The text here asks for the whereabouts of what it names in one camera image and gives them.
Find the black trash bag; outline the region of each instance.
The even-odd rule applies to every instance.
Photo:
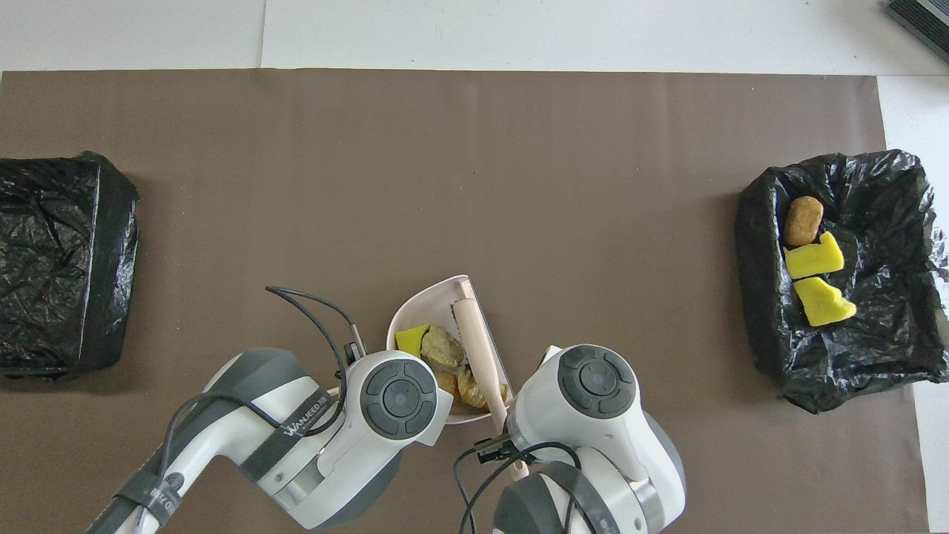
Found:
[[[791,201],[824,204],[844,269],[823,275],[857,306],[812,327],[791,286],[782,233]],[[949,257],[920,160],[900,150],[828,154],[766,170],[741,193],[738,274],[754,364],[794,405],[819,413],[847,399],[949,380]]]
[[[119,360],[138,201],[98,154],[0,159],[0,373],[58,379]]]

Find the white tile floor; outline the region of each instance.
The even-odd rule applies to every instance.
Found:
[[[5,0],[0,71],[355,67],[870,74],[887,144],[949,213],[949,64],[879,0]],[[929,525],[949,531],[949,386],[914,386]]]

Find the brown paper sheet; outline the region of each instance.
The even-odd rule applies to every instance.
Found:
[[[83,530],[245,348],[290,349],[331,386],[324,342],[264,285],[343,305],[379,349],[407,297],[459,273],[515,387],[549,344],[632,363],[685,463],[668,532],[923,531],[909,390],[819,416],[777,400],[735,273],[736,195],[764,168],[883,148],[866,77],[5,73],[0,156],[106,155],[140,189],[142,230],[121,362],[55,386],[0,381],[0,531]],[[491,433],[485,420],[410,447],[337,531],[455,531],[452,461]],[[466,466],[466,484],[490,470]],[[165,531],[300,528],[217,460]]]

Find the yellow sponge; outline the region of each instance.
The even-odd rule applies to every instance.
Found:
[[[422,325],[396,332],[396,348],[404,353],[410,353],[416,358],[421,358],[421,339],[428,333],[431,326]]]
[[[837,239],[830,232],[825,232],[821,234],[820,241],[794,250],[785,249],[784,261],[791,278],[812,277],[844,268],[844,253],[840,252]]]
[[[794,290],[804,304],[804,314],[810,326],[821,326],[842,321],[857,313],[857,306],[843,298],[840,290],[820,277],[804,278],[794,282]]]

